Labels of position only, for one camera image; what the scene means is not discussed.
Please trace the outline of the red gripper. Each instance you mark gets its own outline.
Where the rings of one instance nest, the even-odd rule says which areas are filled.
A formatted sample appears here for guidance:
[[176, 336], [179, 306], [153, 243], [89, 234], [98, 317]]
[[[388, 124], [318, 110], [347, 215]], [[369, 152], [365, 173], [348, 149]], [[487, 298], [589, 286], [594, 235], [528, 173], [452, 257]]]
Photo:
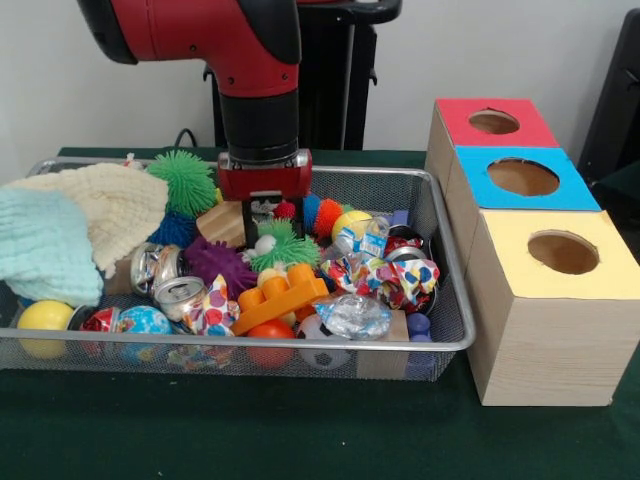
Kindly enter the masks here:
[[254, 248], [258, 240], [257, 224], [253, 218], [253, 196], [280, 195], [294, 199], [294, 232], [305, 237], [304, 198], [311, 189], [312, 155], [309, 149], [274, 164], [241, 163], [223, 152], [217, 162], [218, 183], [224, 198], [243, 201], [242, 215], [247, 248]]

